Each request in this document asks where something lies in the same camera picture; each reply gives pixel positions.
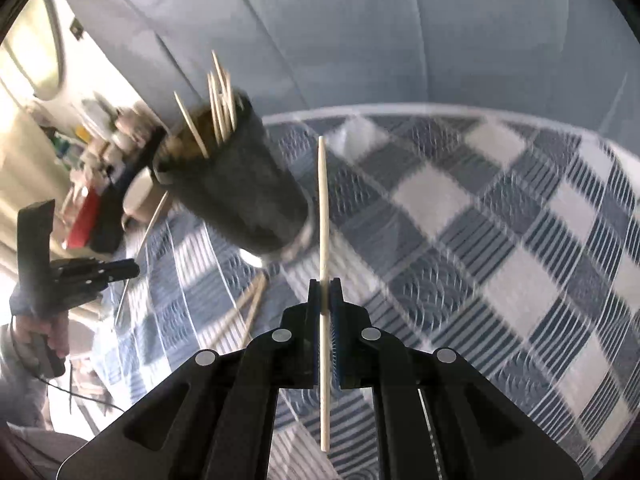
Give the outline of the person's left hand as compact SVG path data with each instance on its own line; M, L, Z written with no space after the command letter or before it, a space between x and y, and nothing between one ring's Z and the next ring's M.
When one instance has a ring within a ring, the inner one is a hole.
M43 335L47 337L48 347L59 358L66 358L70 353L68 313L66 311L47 320L29 315L17 315L13 318L12 328L15 338L22 344L30 344L33 336Z

